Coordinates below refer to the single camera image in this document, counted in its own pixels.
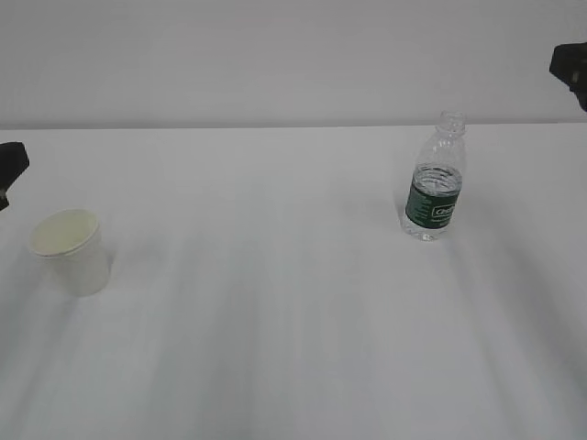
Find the white paper cup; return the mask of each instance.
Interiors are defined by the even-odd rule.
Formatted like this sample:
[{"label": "white paper cup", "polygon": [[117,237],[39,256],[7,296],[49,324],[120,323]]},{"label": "white paper cup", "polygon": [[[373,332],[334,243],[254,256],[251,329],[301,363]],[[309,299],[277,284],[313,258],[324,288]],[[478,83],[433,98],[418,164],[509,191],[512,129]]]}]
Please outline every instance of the white paper cup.
[{"label": "white paper cup", "polygon": [[100,238],[95,214],[70,209],[37,225],[30,235],[30,248],[50,266],[67,292],[87,296],[108,283],[108,259]]}]

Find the water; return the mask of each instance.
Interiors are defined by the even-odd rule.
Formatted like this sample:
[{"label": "water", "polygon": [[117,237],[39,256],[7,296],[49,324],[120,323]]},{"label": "water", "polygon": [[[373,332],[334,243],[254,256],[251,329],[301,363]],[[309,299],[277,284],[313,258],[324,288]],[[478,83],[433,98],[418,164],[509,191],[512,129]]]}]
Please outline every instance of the water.
[{"label": "water", "polygon": [[[460,192],[462,176],[460,172],[446,165],[424,163],[415,167],[413,185],[424,194],[435,197],[454,197]],[[402,229],[412,237],[423,241],[436,240],[447,227],[427,229],[415,224],[404,213]]]}]

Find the white wall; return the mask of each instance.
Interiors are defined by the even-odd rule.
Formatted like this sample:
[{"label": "white wall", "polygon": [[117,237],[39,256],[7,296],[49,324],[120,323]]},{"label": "white wall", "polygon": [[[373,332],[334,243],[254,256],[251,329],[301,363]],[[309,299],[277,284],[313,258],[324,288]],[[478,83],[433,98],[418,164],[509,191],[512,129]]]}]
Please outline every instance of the white wall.
[{"label": "white wall", "polygon": [[586,0],[2,0],[0,126],[585,120]]}]

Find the water bottle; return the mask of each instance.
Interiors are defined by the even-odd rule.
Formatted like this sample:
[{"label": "water bottle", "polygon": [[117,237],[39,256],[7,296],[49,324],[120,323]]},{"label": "water bottle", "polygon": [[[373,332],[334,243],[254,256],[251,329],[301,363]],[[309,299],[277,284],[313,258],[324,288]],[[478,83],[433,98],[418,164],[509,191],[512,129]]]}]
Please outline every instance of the water bottle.
[{"label": "water bottle", "polygon": [[464,115],[443,112],[436,133],[422,147],[402,217],[410,236],[432,241],[447,230],[465,171],[464,134]]}]

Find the bottle label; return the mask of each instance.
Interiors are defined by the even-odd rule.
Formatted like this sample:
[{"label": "bottle label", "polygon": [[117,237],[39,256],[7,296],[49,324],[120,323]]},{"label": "bottle label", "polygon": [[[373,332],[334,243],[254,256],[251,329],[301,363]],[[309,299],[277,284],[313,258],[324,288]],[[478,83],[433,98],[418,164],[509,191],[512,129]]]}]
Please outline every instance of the bottle label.
[{"label": "bottle label", "polygon": [[449,224],[459,194],[448,196],[429,195],[415,187],[412,182],[405,214],[418,226],[440,229]]}]

